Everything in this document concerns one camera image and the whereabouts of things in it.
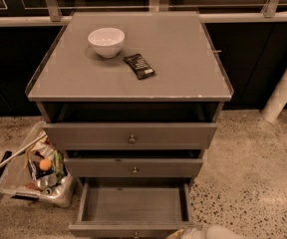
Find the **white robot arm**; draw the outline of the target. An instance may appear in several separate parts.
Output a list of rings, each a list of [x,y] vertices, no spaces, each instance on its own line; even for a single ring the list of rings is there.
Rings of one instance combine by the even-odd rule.
[[[254,239],[253,237],[243,236],[220,226],[211,225],[206,230],[197,228],[179,229],[168,235],[165,239]]]

